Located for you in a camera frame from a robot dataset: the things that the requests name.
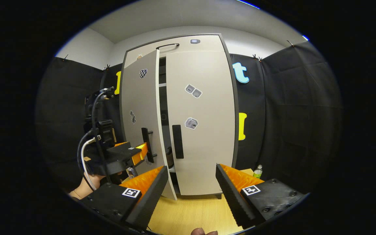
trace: blue letter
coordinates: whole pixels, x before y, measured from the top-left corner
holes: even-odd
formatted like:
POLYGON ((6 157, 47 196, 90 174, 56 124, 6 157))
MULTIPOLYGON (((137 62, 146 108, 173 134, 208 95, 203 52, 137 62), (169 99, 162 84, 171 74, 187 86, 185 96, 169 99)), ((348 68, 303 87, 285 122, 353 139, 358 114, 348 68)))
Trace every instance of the blue letter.
POLYGON ((249 77, 245 77, 243 71, 246 71, 246 67, 242 66, 239 62, 233 64, 234 74, 236 79, 241 83, 249 82, 249 77))

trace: cabinet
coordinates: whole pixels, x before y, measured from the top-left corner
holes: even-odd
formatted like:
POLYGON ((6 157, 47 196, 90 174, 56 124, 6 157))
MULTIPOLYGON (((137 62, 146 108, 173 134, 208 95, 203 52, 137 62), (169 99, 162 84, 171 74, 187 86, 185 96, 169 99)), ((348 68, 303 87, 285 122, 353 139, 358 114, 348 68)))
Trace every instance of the cabinet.
MULTIPOLYGON (((219 34, 179 36, 130 49, 124 58, 122 134, 134 146, 143 143, 141 130, 147 128, 156 155, 153 163, 146 161, 136 171, 142 174, 167 165, 165 145, 170 143, 181 195, 221 193, 215 165, 236 161, 237 93, 225 48, 219 34), (166 62, 166 83, 159 82, 160 58, 166 62), (168 125, 163 125, 160 88, 166 88, 168 125)), ((176 199, 174 185, 169 175, 162 195, 176 199)))

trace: ceiling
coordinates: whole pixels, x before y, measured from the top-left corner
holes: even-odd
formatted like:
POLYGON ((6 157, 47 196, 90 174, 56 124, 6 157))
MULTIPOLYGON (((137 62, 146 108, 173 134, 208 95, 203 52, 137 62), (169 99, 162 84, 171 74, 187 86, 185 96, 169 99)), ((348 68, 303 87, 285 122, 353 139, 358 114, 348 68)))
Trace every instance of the ceiling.
POLYGON ((245 31, 283 46, 303 42, 302 34, 276 17, 237 0, 141 0, 124 6, 89 28, 113 43, 162 28, 216 26, 245 31))

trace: black door handle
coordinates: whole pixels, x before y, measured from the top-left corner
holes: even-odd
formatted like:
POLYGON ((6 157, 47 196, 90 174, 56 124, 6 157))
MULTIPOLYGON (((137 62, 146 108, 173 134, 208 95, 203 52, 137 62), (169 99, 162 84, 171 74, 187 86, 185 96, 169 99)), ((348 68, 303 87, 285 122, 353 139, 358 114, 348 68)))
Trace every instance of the black door handle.
POLYGON ((155 160, 153 157, 157 156, 157 154, 152 154, 152 149, 150 146, 150 140, 149 140, 149 134, 152 134, 153 131, 148 131, 147 128, 142 128, 142 137, 143 137, 143 142, 145 142, 148 145, 148 153, 146 156, 148 157, 148 161, 153 163, 155 160))
POLYGON ((184 159, 181 125, 172 125, 172 133, 173 133, 173 145, 175 146, 175 158, 184 159))
POLYGON ((164 46, 170 46, 170 45, 176 45, 176 46, 179 46, 179 43, 172 43, 172 44, 167 44, 167 45, 163 45, 163 46, 158 46, 156 49, 158 50, 158 49, 161 48, 161 47, 164 47, 164 46))

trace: open cabinet door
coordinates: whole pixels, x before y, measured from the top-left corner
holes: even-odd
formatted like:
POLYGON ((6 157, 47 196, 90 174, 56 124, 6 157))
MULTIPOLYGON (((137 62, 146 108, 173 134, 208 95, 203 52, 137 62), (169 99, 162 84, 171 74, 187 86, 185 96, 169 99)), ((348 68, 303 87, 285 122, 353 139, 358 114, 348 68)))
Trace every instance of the open cabinet door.
POLYGON ((232 165, 238 138, 225 52, 166 55, 169 129, 181 195, 221 193, 215 165, 232 165))
MULTIPOLYGON (((120 115, 125 141, 133 147, 144 143, 142 128, 147 128, 152 154, 157 154, 153 163, 145 158, 145 162, 136 167, 138 174, 167 166, 159 107, 159 51, 155 50, 123 70, 120 86, 120 115)), ((162 195, 176 200, 168 176, 162 195)))

